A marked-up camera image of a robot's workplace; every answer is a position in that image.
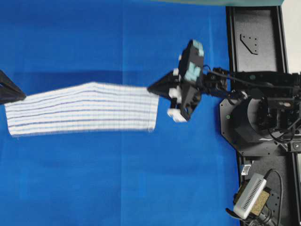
black frame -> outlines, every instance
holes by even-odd
[[[287,56],[286,56],[286,48],[285,48],[285,35],[284,35],[284,27],[283,27],[283,20],[282,20],[282,10],[281,6],[275,6],[275,7],[226,7],[226,13],[227,13],[227,29],[228,29],[228,46],[229,46],[229,59],[230,59],[230,71],[231,72],[239,72],[245,69],[244,67],[240,66],[239,62],[248,61],[249,58],[248,54],[241,54],[242,51],[246,51],[245,49],[242,49],[242,45],[240,42],[239,34],[237,33],[238,25],[240,26],[240,32],[248,32],[252,35],[252,32],[256,32],[254,30],[251,30],[250,27],[254,28],[254,25],[258,25],[260,27],[262,24],[265,26],[272,26],[270,28],[270,31],[273,31],[272,34],[264,34],[264,30],[259,30],[260,35],[264,38],[266,37],[273,37],[273,40],[267,40],[271,44],[271,46],[274,46],[274,49],[271,49],[271,61],[275,61],[274,65],[275,68],[272,69],[265,69],[264,62],[262,64],[253,64],[251,65],[253,68],[253,71],[260,71],[260,70],[274,70],[278,72],[284,72],[288,73],[288,64],[287,64]],[[248,21],[248,18],[252,18],[252,14],[254,13],[254,16],[258,16],[256,19],[257,24],[251,24],[251,22]],[[260,54],[255,58],[255,61],[260,60]],[[231,82],[231,88],[235,88],[235,83]],[[292,187],[294,187],[294,196],[290,198],[290,205],[294,206],[294,211],[291,213],[290,216],[292,218],[292,225],[300,225],[301,222],[301,175],[300,175],[300,167],[301,167],[301,153],[292,153],[288,152],[285,155],[285,158],[287,159],[285,162],[287,162],[287,165],[285,168],[288,169],[288,178],[287,181],[289,182],[289,189],[291,190]],[[246,177],[241,176],[240,174],[240,166],[244,162],[249,162],[251,160],[257,160],[260,161],[260,156],[256,158],[252,157],[244,157],[237,151],[237,163],[238,163],[238,177],[239,177],[239,185],[241,185],[245,180]]]

blue cloth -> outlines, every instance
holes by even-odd
[[[225,8],[130,0],[1,3],[0,68],[26,93],[85,82],[148,86],[190,39],[227,68]],[[176,124],[160,99],[156,129],[12,138],[0,108],[0,219],[5,226],[238,225],[235,151],[217,98]]]

cable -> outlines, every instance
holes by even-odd
[[[278,177],[279,177],[279,181],[280,181],[280,203],[279,203],[279,213],[278,213],[278,221],[277,221],[277,226],[280,226],[280,222],[281,222],[281,213],[282,213],[282,200],[283,200],[283,180],[282,180],[282,176],[280,175],[280,173],[275,170],[275,169],[270,169],[264,176],[264,179],[267,180],[267,178],[269,177],[269,175],[271,174],[271,172],[275,172]]]
[[[203,68],[204,68],[204,67],[209,68],[209,70],[211,71],[211,67],[210,67],[209,65],[203,65]]]
[[[295,135],[295,133],[292,131],[292,136],[290,137],[290,139],[287,140],[287,141],[284,141],[284,140],[280,140],[279,138],[281,138],[285,133],[282,134],[282,135],[279,136],[279,137],[274,137],[274,136],[272,135],[272,132],[270,131],[270,129],[268,129],[268,132],[269,132],[269,135],[273,138],[273,140],[275,140],[276,142],[278,142],[278,143],[280,143],[280,144],[283,144],[283,145],[286,145],[286,144],[290,143],[290,142],[293,140],[294,135]]]
[[[215,71],[211,71],[211,70],[209,70],[208,72],[210,72],[212,74],[215,74],[217,76],[226,78],[226,79],[230,79],[230,80],[234,80],[234,81],[239,81],[241,83],[244,83],[244,84],[250,85],[250,86],[266,87],[266,88],[276,88],[276,89],[295,89],[296,88],[294,86],[275,86],[275,85],[272,85],[272,84],[263,85],[263,84],[258,84],[258,83],[253,83],[253,82],[245,81],[243,79],[235,78],[235,77],[233,77],[231,75],[225,75],[225,74],[221,74],[221,73],[218,73],[218,72],[215,72]]]
[[[293,140],[293,138],[294,138],[294,136],[295,136],[296,129],[295,129],[295,126],[292,127],[292,136],[290,137],[289,140],[280,140],[280,138],[281,138],[284,134],[286,134],[287,132],[284,132],[284,133],[283,133],[282,135],[280,135],[279,137],[274,137],[273,134],[272,134],[272,132],[270,131],[270,129],[268,129],[268,132],[269,132],[269,135],[273,138],[273,140],[275,140],[276,142],[281,143],[281,144],[283,144],[283,145],[286,145],[286,144],[290,143],[290,142]]]

striped towel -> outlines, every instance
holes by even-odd
[[[91,82],[5,104],[14,137],[95,130],[154,130],[158,96],[145,87]]]

blue stripe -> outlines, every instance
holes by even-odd
[[[111,123],[111,124],[97,124],[97,126],[116,126],[118,124],[116,123]],[[38,127],[38,128],[29,128],[29,129],[18,129],[14,132],[20,132],[20,131],[30,131],[30,130],[35,130],[35,129],[64,129],[64,128],[73,128],[73,127],[78,127],[79,125],[69,125],[69,126],[50,126],[50,127]],[[90,127],[90,126],[95,126],[95,123],[91,123],[88,125],[84,125],[84,127]],[[122,124],[122,126],[141,126],[139,123],[128,123],[128,124]]]
[[[149,105],[149,106],[157,106],[157,105],[150,105],[148,103],[143,103],[143,102],[135,102],[135,101],[113,101],[113,100],[77,100],[77,101],[70,101],[70,102],[64,102],[64,103],[59,103],[56,105],[51,105],[51,106],[45,106],[45,107],[38,107],[38,108],[33,108],[33,109],[23,109],[23,110],[11,110],[11,111],[6,111],[7,113],[10,112],[24,112],[24,111],[33,111],[33,110],[41,110],[49,107],[55,107],[55,106],[60,106],[60,105],[67,105],[67,104],[73,104],[73,103],[80,103],[80,102],[98,102],[98,103],[119,103],[119,104],[138,104],[138,105]]]
[[[58,97],[52,97],[52,98],[47,98],[46,97],[47,99],[39,100],[39,101],[36,101],[36,102],[16,103],[16,104],[10,105],[9,107],[13,107],[13,106],[17,106],[17,105],[30,105],[30,104],[40,103],[40,102],[43,102],[43,101],[53,100],[53,99],[57,99],[57,98],[61,98],[61,97],[77,95],[77,94],[81,94],[81,93],[100,93],[100,94],[110,94],[110,95],[115,95],[115,96],[151,97],[151,95],[146,95],[146,94],[133,94],[133,93],[131,93],[131,94],[114,94],[114,93],[101,92],[101,91],[96,91],[96,90],[86,90],[86,91],[81,91],[81,92],[72,93],[72,94],[63,95],[63,96],[58,96]]]
[[[51,116],[51,117],[44,116],[44,117],[42,117],[41,120],[44,120],[44,119],[57,119],[57,118],[62,119],[62,118],[72,118],[72,117],[88,117],[88,116],[97,117],[98,115],[96,115],[96,114],[69,114],[69,115],[60,115],[60,116]],[[21,121],[24,121],[24,119],[14,120],[14,122],[21,122]]]
[[[124,110],[124,109],[114,109],[114,110],[92,110],[92,109],[83,109],[83,110],[69,110],[69,111],[58,111],[58,112],[48,112],[48,113],[41,113],[41,114],[33,114],[33,115],[23,115],[23,116],[16,116],[7,118],[7,120],[11,119],[19,119],[19,118],[28,118],[33,116],[40,116],[45,114],[55,114],[55,113],[67,113],[67,112],[133,112],[133,113],[157,113],[157,111],[139,111],[139,110]]]
[[[15,124],[10,125],[8,128],[11,127],[21,127],[21,126],[29,126],[29,125],[39,125],[39,124],[52,124],[52,123],[58,123],[58,122],[84,122],[84,121],[154,121],[154,120],[148,120],[148,119],[138,119],[138,118],[132,118],[132,119],[81,119],[81,120],[64,120],[64,121],[39,121],[39,122],[29,122],[29,123],[23,123],[23,124]]]

